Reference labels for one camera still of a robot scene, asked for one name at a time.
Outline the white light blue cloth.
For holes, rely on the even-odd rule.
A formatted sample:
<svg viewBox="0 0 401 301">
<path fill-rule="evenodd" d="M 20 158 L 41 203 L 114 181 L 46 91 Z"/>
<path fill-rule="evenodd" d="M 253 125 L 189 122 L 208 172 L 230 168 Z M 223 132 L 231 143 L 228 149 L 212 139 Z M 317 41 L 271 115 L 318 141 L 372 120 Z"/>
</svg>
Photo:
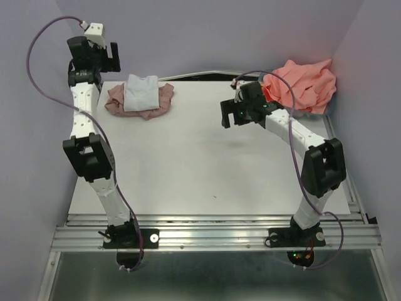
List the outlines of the white light blue cloth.
<svg viewBox="0 0 401 301">
<path fill-rule="evenodd" d="M 129 74 L 124 84 L 124 111 L 141 112 L 159 108 L 159 79 Z"/>
</svg>

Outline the coral orange skirt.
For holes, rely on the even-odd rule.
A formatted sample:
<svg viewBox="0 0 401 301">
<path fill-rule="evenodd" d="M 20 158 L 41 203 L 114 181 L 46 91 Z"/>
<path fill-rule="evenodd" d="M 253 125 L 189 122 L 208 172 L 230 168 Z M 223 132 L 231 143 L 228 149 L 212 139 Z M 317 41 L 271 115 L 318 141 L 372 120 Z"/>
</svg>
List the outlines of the coral orange skirt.
<svg viewBox="0 0 401 301">
<path fill-rule="evenodd" d="M 267 74 L 261 80 L 266 100 L 277 101 L 292 107 L 294 93 L 295 109 L 322 115 L 336 92 L 336 76 L 330 71 L 332 59 L 314 64 L 299 65 L 288 60 L 285 65 Z"/>
</svg>

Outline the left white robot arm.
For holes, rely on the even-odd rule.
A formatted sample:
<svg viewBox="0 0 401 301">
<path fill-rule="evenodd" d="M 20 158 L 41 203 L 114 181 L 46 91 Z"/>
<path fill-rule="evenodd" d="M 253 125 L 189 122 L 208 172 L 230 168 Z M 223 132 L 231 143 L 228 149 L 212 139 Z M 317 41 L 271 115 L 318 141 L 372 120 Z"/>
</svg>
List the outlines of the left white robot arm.
<svg viewBox="0 0 401 301">
<path fill-rule="evenodd" d="M 100 97 L 100 73 L 119 71 L 117 58 L 85 36 L 67 41 L 72 55 L 68 67 L 68 84 L 76 108 L 70 138 L 63 141 L 63 150 L 79 177 L 96 192 L 107 215 L 107 229 L 101 233 L 104 248 L 135 248 L 139 231 L 132 214 L 123 202 L 115 181 L 115 158 L 111 147 L 95 123 Z"/>
</svg>

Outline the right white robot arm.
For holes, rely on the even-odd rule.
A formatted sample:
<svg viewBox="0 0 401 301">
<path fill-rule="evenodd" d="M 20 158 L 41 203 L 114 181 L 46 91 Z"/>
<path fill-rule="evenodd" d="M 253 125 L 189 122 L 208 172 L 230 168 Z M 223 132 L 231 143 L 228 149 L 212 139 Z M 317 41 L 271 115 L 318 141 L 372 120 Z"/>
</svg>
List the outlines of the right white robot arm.
<svg viewBox="0 0 401 301">
<path fill-rule="evenodd" d="M 280 103 L 266 101 L 259 82 L 234 81 L 231 87 L 236 94 L 221 102 L 222 126 L 230 128 L 230 115 L 238 126 L 258 124 L 288 143 L 292 156 L 303 160 L 301 166 L 296 166 L 303 197 L 288 230 L 290 241 L 302 245 L 317 228 L 328 198 L 346 179 L 342 143 L 312 132 Z"/>
</svg>

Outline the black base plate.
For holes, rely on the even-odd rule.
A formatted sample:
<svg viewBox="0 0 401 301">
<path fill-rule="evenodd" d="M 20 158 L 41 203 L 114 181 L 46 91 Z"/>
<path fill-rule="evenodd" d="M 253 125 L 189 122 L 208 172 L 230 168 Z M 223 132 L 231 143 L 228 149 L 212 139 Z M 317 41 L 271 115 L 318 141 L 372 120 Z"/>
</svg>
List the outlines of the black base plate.
<svg viewBox="0 0 401 301">
<path fill-rule="evenodd" d="M 326 246 L 323 230 L 317 226 L 311 230 L 270 228 L 264 239 L 268 248 L 287 248 L 288 260 L 296 267 L 310 268 L 315 260 L 315 248 Z"/>
<path fill-rule="evenodd" d="M 115 250 L 116 262 L 120 270 L 134 272 L 138 270 L 144 258 L 145 249 L 159 247 L 160 231 L 157 228 L 141 229 L 139 236 L 134 227 L 98 231 L 103 238 L 103 249 Z"/>
</svg>

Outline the dusty pink skirt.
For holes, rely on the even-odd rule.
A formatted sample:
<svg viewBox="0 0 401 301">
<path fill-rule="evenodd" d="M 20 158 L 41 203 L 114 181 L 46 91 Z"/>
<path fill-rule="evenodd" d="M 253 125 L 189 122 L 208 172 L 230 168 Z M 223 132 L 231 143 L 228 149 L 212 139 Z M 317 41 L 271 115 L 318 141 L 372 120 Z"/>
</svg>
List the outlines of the dusty pink skirt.
<svg viewBox="0 0 401 301">
<path fill-rule="evenodd" d="M 126 91 L 125 83 L 108 90 L 106 110 L 117 117 L 141 117 L 151 120 L 166 114 L 172 105 L 174 86 L 166 83 L 149 92 Z"/>
</svg>

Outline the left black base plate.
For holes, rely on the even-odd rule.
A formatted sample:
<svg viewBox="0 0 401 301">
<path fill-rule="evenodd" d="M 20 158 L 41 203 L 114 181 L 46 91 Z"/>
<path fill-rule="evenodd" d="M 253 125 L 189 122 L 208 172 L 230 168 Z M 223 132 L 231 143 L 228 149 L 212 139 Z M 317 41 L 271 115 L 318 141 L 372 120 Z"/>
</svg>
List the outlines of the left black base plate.
<svg viewBox="0 0 401 301">
<path fill-rule="evenodd" d="M 98 231 L 103 238 L 103 249 L 115 250 L 116 262 L 120 270 L 134 272 L 138 270 L 144 258 L 145 249 L 159 247 L 160 231 L 157 228 L 141 229 L 139 236 L 134 227 Z"/>
</svg>

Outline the aluminium rail frame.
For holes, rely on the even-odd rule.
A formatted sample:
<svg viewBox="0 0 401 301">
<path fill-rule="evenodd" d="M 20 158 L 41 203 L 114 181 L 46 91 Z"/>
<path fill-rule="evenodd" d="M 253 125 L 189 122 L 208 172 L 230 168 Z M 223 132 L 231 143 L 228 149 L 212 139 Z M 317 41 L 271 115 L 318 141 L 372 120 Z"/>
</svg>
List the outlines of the aluminium rail frame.
<svg viewBox="0 0 401 301">
<path fill-rule="evenodd" d="M 97 114 L 116 158 L 121 190 L 141 229 L 159 231 L 134 272 L 103 247 L 106 214 L 76 182 L 64 225 L 53 236 L 40 300 L 394 300 L 382 238 L 349 180 L 320 220 L 325 246 L 311 270 L 286 248 L 269 248 L 302 195 L 289 146 L 256 124 L 221 126 L 220 113 L 158 119 Z"/>
</svg>

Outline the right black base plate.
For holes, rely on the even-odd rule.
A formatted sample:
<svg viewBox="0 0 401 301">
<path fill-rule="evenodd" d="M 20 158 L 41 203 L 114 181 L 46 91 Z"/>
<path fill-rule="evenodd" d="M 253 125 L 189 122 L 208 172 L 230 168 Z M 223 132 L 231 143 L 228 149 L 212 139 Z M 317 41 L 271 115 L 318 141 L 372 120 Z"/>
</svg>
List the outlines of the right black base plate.
<svg viewBox="0 0 401 301">
<path fill-rule="evenodd" d="M 315 260 L 315 248 L 326 246 L 323 230 L 317 226 L 311 230 L 270 228 L 264 239 L 268 248 L 287 248 L 288 260 L 296 267 L 310 268 Z"/>
</svg>

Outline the light blue patterned bin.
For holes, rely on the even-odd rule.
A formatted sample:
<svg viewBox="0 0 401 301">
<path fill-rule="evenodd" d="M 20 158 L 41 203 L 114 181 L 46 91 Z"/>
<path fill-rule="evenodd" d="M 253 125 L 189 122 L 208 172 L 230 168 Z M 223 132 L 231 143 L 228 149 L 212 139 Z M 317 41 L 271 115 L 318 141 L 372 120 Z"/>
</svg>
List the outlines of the light blue patterned bin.
<svg viewBox="0 0 401 301">
<path fill-rule="evenodd" d="M 335 106 L 336 106 L 336 92 L 332 95 L 331 100 L 326 104 L 325 111 L 322 114 L 315 114 L 303 110 L 295 110 L 293 112 L 293 116 L 296 119 L 311 119 L 311 120 L 323 119 L 333 113 Z"/>
</svg>

